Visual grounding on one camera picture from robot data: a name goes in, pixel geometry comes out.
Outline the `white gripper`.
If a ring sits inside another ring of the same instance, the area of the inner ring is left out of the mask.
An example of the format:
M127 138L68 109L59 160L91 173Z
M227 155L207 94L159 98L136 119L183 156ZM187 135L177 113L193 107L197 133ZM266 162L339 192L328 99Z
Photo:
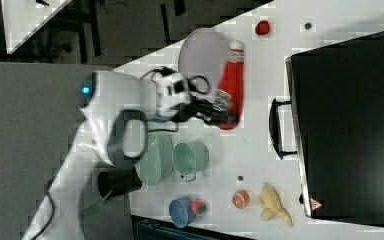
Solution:
M155 119L172 119L187 105L190 112L196 113L196 118L210 126L234 124L240 119L238 114L222 112L207 100L198 99L191 102L188 81L179 72L161 73L156 83L158 100Z

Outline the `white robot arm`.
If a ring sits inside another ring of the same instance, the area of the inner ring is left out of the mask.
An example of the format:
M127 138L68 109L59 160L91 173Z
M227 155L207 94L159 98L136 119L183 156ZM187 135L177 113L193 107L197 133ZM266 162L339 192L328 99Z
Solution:
M167 67L140 78L93 72L81 88L84 120L22 240L85 240L79 205L92 172L99 164L132 169L148 149L150 122L198 118L223 130L235 128L243 111L244 80L224 73L202 87L197 78L206 79Z

